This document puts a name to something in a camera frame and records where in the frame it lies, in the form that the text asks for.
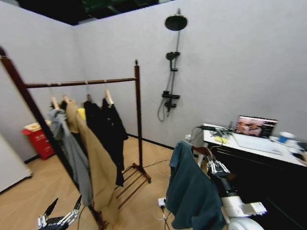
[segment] monitor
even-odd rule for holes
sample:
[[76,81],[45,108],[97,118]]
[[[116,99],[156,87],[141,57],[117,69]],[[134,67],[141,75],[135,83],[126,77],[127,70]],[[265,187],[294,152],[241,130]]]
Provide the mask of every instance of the monitor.
[[235,133],[259,138],[269,138],[277,122],[277,120],[260,117],[239,116],[236,121]]

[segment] desk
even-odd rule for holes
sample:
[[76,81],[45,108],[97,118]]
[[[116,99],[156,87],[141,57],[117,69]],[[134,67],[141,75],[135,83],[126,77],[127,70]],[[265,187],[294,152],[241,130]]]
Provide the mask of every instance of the desk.
[[[203,132],[203,141],[205,147],[221,145],[207,130]],[[264,204],[268,213],[251,217],[264,229],[307,229],[305,212],[297,208],[307,206],[307,167],[286,146],[276,144],[282,155],[240,147],[234,137],[229,136],[226,144],[213,149],[213,154],[236,175],[231,184],[243,202]]]
[[[214,126],[210,124],[203,124],[204,126],[212,126],[212,127],[221,127]],[[203,131],[203,141],[204,146],[208,144],[211,145],[221,145],[221,142],[215,141],[215,137],[212,136],[210,131]],[[227,139],[227,143],[223,144],[222,147],[217,148],[217,151],[222,154],[231,154],[234,157],[245,158],[249,161],[255,161],[261,164],[270,165],[272,167],[281,167],[281,168],[302,168],[306,166],[299,162],[296,157],[294,157],[288,150],[287,146],[276,143],[278,146],[278,150],[282,153],[282,155],[264,152],[255,149],[248,149],[238,146],[236,140],[233,136],[229,136]]]

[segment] black coat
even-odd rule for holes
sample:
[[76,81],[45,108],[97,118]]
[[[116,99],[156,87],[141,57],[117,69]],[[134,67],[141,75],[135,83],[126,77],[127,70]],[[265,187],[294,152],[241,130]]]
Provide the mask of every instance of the black coat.
[[128,139],[128,135],[118,112],[113,104],[107,103],[106,99],[103,100],[101,109],[97,104],[91,102],[85,102],[84,108],[87,126],[110,154],[117,166],[116,184],[123,186],[124,177],[121,172],[125,169],[123,147],[124,140]]

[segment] beige coat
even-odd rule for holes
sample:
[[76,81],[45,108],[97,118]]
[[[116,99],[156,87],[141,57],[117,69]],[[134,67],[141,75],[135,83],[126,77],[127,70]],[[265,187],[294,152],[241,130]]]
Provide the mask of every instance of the beige coat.
[[77,109],[78,105],[75,101],[67,105],[67,124],[72,133],[80,134],[88,154],[94,209],[102,211],[103,219],[113,224],[118,218],[118,204],[114,194],[116,165]]

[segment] gray wall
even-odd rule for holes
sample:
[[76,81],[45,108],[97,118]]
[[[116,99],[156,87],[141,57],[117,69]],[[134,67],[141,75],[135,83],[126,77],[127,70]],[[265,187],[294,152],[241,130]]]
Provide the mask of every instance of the gray wall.
[[[178,107],[167,122],[156,117],[168,77],[165,54],[176,33],[164,27],[180,7],[189,19],[182,31],[175,93]],[[141,66],[143,136],[174,146],[203,122],[228,125],[237,115],[280,120],[306,139],[307,2],[304,0],[177,0],[76,27],[0,2],[0,44],[26,82],[133,77]],[[100,104],[104,85],[90,86]],[[137,134],[133,82],[108,88],[129,133]],[[54,88],[78,102],[85,87]],[[20,130],[34,122],[0,68],[0,132],[23,160],[35,155]],[[31,90],[43,114],[46,89]]]
[[19,3],[17,1],[15,1],[15,0],[1,0],[1,1],[6,2],[8,4],[11,4],[13,6],[18,6],[19,7]]
[[[70,81],[80,76],[73,27],[0,1],[0,44],[26,82]],[[58,99],[60,89],[53,89]],[[31,90],[45,115],[50,102],[46,89]],[[72,95],[71,88],[65,93]],[[23,160],[36,155],[21,134],[35,122],[8,75],[0,68],[0,132]]]
[[[182,31],[175,94],[178,107],[161,123],[176,33],[164,27],[180,7]],[[88,79],[142,78],[143,136],[174,146],[203,122],[228,125],[238,115],[279,120],[275,133],[306,139],[307,1],[177,0],[79,25],[76,34]],[[128,132],[137,134],[133,83],[109,86]],[[103,87],[91,88],[97,102]]]

